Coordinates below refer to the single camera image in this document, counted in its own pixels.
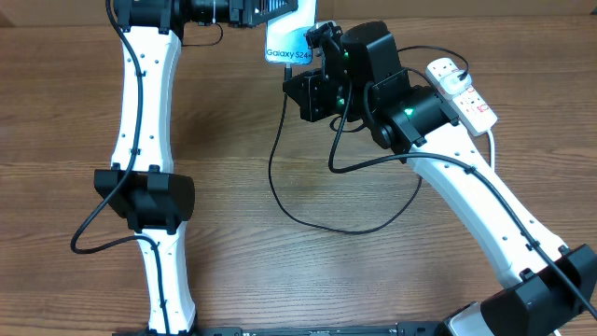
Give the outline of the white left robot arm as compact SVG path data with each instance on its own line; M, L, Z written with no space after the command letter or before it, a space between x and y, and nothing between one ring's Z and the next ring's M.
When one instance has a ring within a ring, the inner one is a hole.
M122 43L124 82L118 140L107 170L94 174L103 203L132 231L146 272L145 335L197 335L185 236L195 204L191 177L174 171L171 115L185 26L253 28L312 15L314 1L110 1Z

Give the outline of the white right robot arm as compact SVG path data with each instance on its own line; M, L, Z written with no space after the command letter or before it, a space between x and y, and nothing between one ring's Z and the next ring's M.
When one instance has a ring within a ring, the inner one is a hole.
M473 88L465 59L446 50L410 83L385 23L305 32L319 68L288 78L284 92L304 120L360 120L388 161L407 164L477 240L501 290L427 329L430 335L549 335L583 313L596 286L596 255L543 226L479 154L474 138L496 115Z

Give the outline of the blue smartphone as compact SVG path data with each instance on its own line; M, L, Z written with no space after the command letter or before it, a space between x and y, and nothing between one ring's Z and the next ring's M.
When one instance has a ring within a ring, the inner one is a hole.
M312 62L307 31L315 25L317 0L298 0L298 8L267 21L265 60L269 63L306 65Z

